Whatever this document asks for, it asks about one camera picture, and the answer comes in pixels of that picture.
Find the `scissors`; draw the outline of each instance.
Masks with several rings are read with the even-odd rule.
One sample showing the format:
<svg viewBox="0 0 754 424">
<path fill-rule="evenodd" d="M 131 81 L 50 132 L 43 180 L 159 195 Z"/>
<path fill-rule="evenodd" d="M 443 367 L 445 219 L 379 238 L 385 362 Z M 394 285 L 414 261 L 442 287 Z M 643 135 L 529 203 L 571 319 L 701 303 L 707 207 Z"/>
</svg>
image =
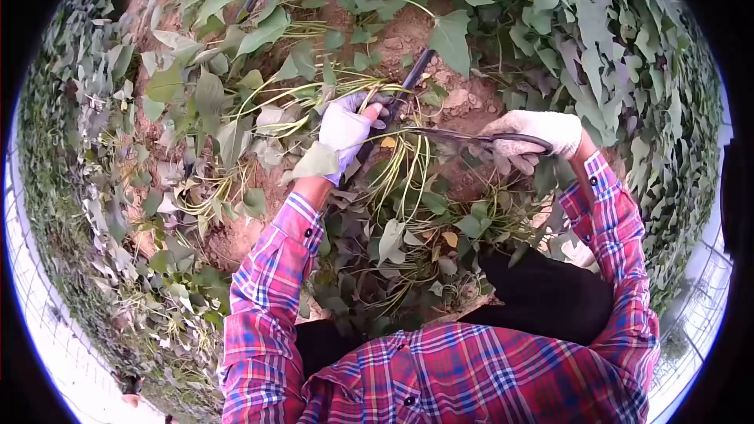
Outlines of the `scissors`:
<svg viewBox="0 0 754 424">
<path fill-rule="evenodd" d="M 472 144 L 480 144 L 482 146 L 491 145 L 493 141 L 498 139 L 506 139 L 509 141 L 522 141 L 525 143 L 536 144 L 542 146 L 544 151 L 541 153 L 527 153 L 533 155 L 553 155 L 553 146 L 536 136 L 522 135 L 520 133 L 495 133 L 494 135 L 465 135 L 463 133 L 454 132 L 451 129 L 441 128 L 426 128 L 423 126 L 404 126 L 402 129 L 408 130 L 408 132 L 432 137 L 433 139 L 440 139 L 445 141 L 466 141 Z"/>
</svg>

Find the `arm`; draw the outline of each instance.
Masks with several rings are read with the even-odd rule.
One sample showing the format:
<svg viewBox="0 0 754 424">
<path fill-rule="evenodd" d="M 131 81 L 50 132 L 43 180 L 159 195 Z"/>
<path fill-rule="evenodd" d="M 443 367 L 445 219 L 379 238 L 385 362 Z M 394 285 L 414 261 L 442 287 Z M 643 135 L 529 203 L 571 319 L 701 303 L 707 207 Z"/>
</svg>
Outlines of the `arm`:
<svg viewBox="0 0 754 424">
<path fill-rule="evenodd" d="M 298 179 L 233 274 L 219 370 L 224 422 L 296 422 L 304 410 L 302 361 L 295 346 L 298 298 L 322 240 L 319 211 L 382 109 L 372 104 L 363 116 L 351 113 L 364 95 L 350 97 L 345 108 L 343 99 L 334 101 L 323 118 L 320 143 L 337 152 L 340 173 Z"/>
<path fill-rule="evenodd" d="M 612 316 L 589 348 L 647 391 L 659 355 L 659 327 L 649 309 L 639 209 L 586 132 L 569 162 L 578 182 L 560 203 L 614 290 Z"/>
<path fill-rule="evenodd" d="M 607 282 L 613 285 L 613 313 L 591 350 L 617 367 L 626 382 L 649 388 L 659 354 L 657 316 L 649 309 L 642 224 L 636 203 L 621 186 L 575 115 L 513 110 L 491 122 L 483 134 L 518 132 L 540 137 L 553 152 L 569 160 L 578 182 L 560 197 L 576 235 L 594 253 Z M 532 174 L 542 148 L 497 140 L 495 160 L 501 172 L 511 164 Z"/>
</svg>

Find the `yellow leaf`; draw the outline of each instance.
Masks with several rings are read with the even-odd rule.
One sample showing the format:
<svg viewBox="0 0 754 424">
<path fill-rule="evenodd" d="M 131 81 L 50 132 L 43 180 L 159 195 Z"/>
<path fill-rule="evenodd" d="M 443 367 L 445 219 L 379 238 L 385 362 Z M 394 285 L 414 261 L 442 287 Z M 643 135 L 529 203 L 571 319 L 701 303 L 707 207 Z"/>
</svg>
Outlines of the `yellow leaf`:
<svg viewBox="0 0 754 424">
<path fill-rule="evenodd" d="M 383 137 L 380 147 L 395 147 L 395 140 L 390 136 Z"/>
<path fill-rule="evenodd" d="M 458 235 L 452 231 L 445 231 L 443 233 L 443 238 L 445 238 L 448 245 L 452 248 L 455 248 L 458 245 Z"/>
</svg>

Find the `plaid shirt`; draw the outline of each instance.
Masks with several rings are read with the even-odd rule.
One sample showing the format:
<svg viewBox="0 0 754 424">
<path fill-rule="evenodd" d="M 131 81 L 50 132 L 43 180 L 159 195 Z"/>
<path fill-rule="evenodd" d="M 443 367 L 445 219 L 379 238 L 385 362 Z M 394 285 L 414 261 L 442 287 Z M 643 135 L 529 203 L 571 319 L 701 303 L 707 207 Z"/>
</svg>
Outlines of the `plaid shirt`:
<svg viewBox="0 0 754 424">
<path fill-rule="evenodd" d="M 449 322 L 371 340 L 302 378 L 298 294 L 322 239 L 291 193 L 233 275 L 225 318 L 224 422 L 637 422 L 659 355 L 636 204 L 599 152 L 560 202 L 613 284 L 615 307 L 589 347 Z"/>
</svg>

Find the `hand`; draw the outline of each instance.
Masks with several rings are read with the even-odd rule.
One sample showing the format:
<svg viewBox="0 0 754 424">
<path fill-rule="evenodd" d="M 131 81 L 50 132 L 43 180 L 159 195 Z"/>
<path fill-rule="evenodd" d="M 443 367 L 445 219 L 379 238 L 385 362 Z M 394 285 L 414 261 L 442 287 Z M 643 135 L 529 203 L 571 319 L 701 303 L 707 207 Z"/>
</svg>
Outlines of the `hand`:
<svg viewBox="0 0 754 424">
<path fill-rule="evenodd" d="M 367 92 L 361 91 L 341 97 L 331 101 L 325 109 L 320 129 L 320 143 L 338 154 L 340 170 L 335 174 L 325 176 L 335 186 L 338 186 L 346 167 L 353 162 L 353 158 L 359 152 L 360 143 L 369 137 L 370 127 L 375 124 L 377 117 L 388 112 L 382 104 L 387 104 L 390 98 L 374 95 L 373 103 L 365 108 L 361 115 L 354 113 L 366 96 Z"/>
<path fill-rule="evenodd" d="M 480 135 L 495 133 L 520 133 L 539 137 L 553 146 L 553 154 L 570 159 L 581 141 L 581 120 L 576 115 L 565 113 L 512 110 L 479 132 Z M 511 171 L 511 164 L 523 174 L 534 174 L 534 166 L 539 158 L 531 153 L 541 153 L 544 150 L 536 144 L 502 139 L 496 140 L 492 146 L 495 164 L 504 175 Z"/>
</svg>

